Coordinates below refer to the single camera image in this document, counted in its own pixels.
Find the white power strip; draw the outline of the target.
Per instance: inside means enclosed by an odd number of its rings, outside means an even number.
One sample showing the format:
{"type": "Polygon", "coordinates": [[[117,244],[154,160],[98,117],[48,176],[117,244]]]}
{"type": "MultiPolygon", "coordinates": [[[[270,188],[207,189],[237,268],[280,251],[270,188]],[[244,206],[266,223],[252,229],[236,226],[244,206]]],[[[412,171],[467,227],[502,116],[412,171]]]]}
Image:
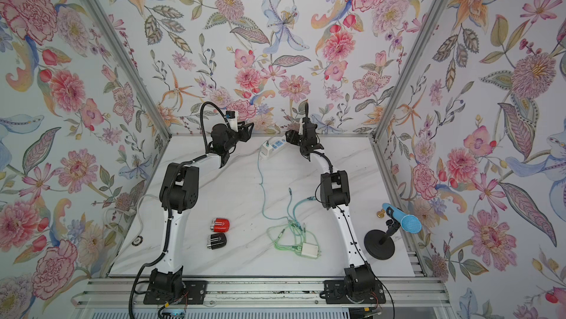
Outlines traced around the white power strip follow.
{"type": "Polygon", "coordinates": [[[263,142],[259,149],[259,157],[267,160],[276,155],[280,150],[285,148],[287,141],[284,136],[273,137],[263,142]]]}

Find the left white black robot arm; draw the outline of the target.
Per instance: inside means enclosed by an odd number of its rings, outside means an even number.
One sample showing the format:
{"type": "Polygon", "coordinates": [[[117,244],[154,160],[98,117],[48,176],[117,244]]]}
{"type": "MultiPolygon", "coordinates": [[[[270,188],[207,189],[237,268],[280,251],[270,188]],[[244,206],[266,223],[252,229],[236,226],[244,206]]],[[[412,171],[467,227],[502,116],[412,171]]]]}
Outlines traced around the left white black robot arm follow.
{"type": "Polygon", "coordinates": [[[223,122],[212,128],[210,142],[206,134],[203,134],[203,155],[190,161],[172,162],[167,166],[159,192],[159,201],[164,210],[162,252],[157,259],[140,267],[128,299],[129,318],[135,317],[134,296],[143,271],[149,267],[152,272],[147,292],[154,293],[169,303],[177,303],[187,294],[183,282],[181,246],[188,217],[198,201],[200,178],[225,167],[237,144],[249,141],[254,129],[252,123],[240,120],[240,114],[235,108],[227,108],[221,116],[223,122]]]}

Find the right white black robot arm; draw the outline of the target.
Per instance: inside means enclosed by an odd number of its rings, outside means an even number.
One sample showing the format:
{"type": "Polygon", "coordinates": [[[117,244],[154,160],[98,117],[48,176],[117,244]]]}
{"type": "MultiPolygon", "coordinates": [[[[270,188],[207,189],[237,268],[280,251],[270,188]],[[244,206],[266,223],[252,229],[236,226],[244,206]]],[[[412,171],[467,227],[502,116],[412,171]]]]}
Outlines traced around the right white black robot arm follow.
{"type": "Polygon", "coordinates": [[[310,107],[304,103],[305,116],[302,118],[298,130],[289,130],[285,133],[286,142],[297,146],[303,158],[318,166],[320,181],[315,188],[314,197],[321,206],[330,211],[339,228],[346,251],[347,266],[343,269],[342,280],[346,298],[353,304],[363,303],[363,298],[370,295],[380,306],[378,293],[384,294],[391,304],[392,317],[396,317],[396,306],[389,289],[374,274],[352,225],[349,209],[351,193],[349,191],[349,178],[344,170],[334,168],[330,158],[324,153],[324,146],[318,137],[318,125],[310,118],[310,107]]]}

